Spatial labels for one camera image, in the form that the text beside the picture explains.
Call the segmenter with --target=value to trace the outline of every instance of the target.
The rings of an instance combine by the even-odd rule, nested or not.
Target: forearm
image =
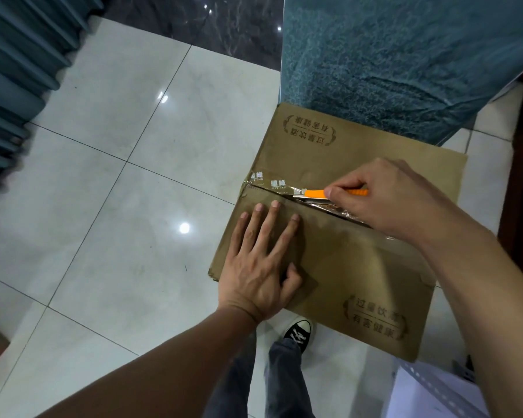
[[[255,327],[244,311],[219,309],[42,417],[199,417],[217,379]]]
[[[453,309],[492,417],[523,416],[523,274],[486,229],[421,250]]]

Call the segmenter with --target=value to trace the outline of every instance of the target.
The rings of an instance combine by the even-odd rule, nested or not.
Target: clear packing tape
[[[287,181],[282,176],[278,176],[275,173],[269,172],[267,170],[251,170],[246,180],[244,180],[244,185],[248,184],[257,186],[258,188],[270,190],[271,192],[277,193],[279,195],[302,195],[306,189],[322,189],[303,188],[299,182]],[[298,200],[298,202],[309,207],[325,211],[329,214],[333,214],[334,216],[338,216],[348,221],[352,221],[353,223],[370,227],[354,214],[351,214],[345,209],[334,204],[311,203],[301,200]]]

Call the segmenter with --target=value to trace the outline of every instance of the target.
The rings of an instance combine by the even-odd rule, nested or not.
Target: blue-green fabric
[[[56,72],[90,31],[90,11],[102,8],[101,0],[0,0],[0,172],[14,164],[42,94],[59,88]]]
[[[281,101],[441,145],[523,71],[523,0],[285,0]]]

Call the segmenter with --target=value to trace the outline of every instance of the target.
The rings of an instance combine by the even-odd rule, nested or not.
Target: left hand
[[[272,251],[267,252],[279,207],[278,201],[272,202],[259,234],[264,205],[255,206],[249,223],[249,214],[242,213],[232,233],[219,279],[219,308],[242,309],[257,324],[283,309],[302,284],[302,278],[292,263],[286,270],[282,286],[279,278],[281,261],[298,229],[298,214],[292,216]]]

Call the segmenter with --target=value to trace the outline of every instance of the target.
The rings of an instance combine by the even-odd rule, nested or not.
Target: white floor tile
[[[130,162],[234,203],[278,93],[279,72],[192,47]]]
[[[522,96],[523,83],[517,82],[513,89],[486,104],[480,110],[474,123],[474,130],[506,140],[513,140],[516,123],[519,119]]]
[[[468,145],[469,139],[470,131],[468,129],[462,128],[452,137],[450,137],[446,143],[442,145],[442,147],[464,154],[466,152],[466,146]]]
[[[44,305],[0,282],[0,332],[10,341],[0,356],[0,390],[44,311]]]
[[[207,271],[231,211],[127,164],[51,307],[133,352],[149,351],[216,309]]]
[[[513,162],[513,147],[508,141],[473,131],[467,154],[459,206],[497,234]]]
[[[418,359],[451,372],[453,360],[465,363],[466,354],[453,310],[443,289],[435,288]]]
[[[0,418],[34,417],[136,357],[47,309],[0,393]]]
[[[126,160],[189,45],[108,19],[91,22],[96,33],[34,123]]]
[[[248,401],[248,412],[255,417],[265,416],[264,368],[269,348],[295,317],[283,310],[258,327]],[[314,415],[379,417],[393,386],[393,357],[323,325],[316,325],[312,338],[302,355],[302,372]]]
[[[0,196],[0,280],[47,304],[123,161],[48,130]]]

